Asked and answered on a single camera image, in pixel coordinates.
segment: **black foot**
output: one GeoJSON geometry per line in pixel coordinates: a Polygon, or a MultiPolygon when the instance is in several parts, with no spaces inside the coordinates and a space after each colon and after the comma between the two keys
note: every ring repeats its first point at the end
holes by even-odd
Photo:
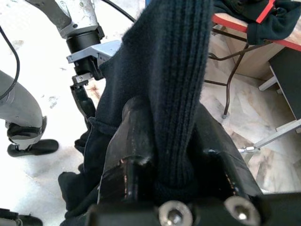
{"type": "Polygon", "coordinates": [[[58,142],[56,140],[40,140],[38,143],[33,144],[28,150],[18,150],[17,145],[11,144],[8,146],[8,154],[12,157],[23,155],[42,155],[50,154],[58,149],[58,142]]]}
{"type": "Polygon", "coordinates": [[[43,226],[43,222],[33,216],[19,215],[19,219],[22,220],[23,226],[43,226]]]}

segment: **black cylindrical joint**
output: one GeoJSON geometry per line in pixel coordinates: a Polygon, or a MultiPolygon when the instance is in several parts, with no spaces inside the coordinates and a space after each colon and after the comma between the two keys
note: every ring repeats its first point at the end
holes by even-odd
{"type": "Polygon", "coordinates": [[[96,31],[82,33],[67,39],[67,45],[71,53],[78,52],[89,46],[99,44],[99,35],[96,31]]]}

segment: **wire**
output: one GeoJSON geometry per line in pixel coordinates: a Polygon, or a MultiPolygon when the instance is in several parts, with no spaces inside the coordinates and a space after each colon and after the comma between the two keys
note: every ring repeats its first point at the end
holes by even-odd
{"type": "Polygon", "coordinates": [[[0,26],[0,33],[2,34],[4,40],[6,41],[8,46],[10,47],[13,54],[15,55],[15,58],[16,58],[16,61],[17,61],[17,69],[16,69],[15,79],[13,80],[13,83],[10,85],[10,87],[0,96],[0,100],[1,100],[10,93],[10,91],[15,87],[16,83],[18,82],[18,78],[19,78],[19,74],[20,74],[20,59],[19,59],[19,56],[18,56],[16,50],[14,49],[13,45],[10,43],[10,41],[6,37],[6,35],[3,31],[3,29],[1,28],[1,26],[0,26]]]}
{"type": "Polygon", "coordinates": [[[115,8],[116,10],[118,10],[120,13],[122,13],[123,15],[125,15],[130,21],[132,21],[133,23],[136,22],[136,19],[133,18],[131,15],[129,15],[126,11],[124,11],[122,8],[120,8],[118,5],[116,5],[114,2],[111,2],[110,0],[102,0],[103,2],[109,4],[110,6],[112,6],[113,8],[115,8]]]}

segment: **red strap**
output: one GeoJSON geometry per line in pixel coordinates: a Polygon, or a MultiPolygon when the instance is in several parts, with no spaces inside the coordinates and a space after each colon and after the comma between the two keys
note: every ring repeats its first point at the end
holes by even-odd
{"type": "Polygon", "coordinates": [[[260,13],[259,17],[256,19],[256,22],[261,24],[264,18],[268,15],[268,13],[271,11],[271,9],[274,7],[275,0],[269,0],[267,6],[264,8],[264,10],[260,13]]]}

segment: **screw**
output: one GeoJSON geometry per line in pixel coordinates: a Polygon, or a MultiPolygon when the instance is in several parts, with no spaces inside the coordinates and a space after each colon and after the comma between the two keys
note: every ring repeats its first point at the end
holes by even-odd
{"type": "Polygon", "coordinates": [[[227,211],[233,218],[247,226],[259,226],[260,214],[255,206],[240,196],[229,197],[224,203],[227,211]]]}
{"type": "Polygon", "coordinates": [[[168,201],[159,208],[159,221],[162,226],[191,226],[192,213],[182,202],[168,201]]]}
{"type": "Polygon", "coordinates": [[[178,210],[171,210],[168,213],[169,225],[180,225],[182,223],[183,215],[178,210]]]}

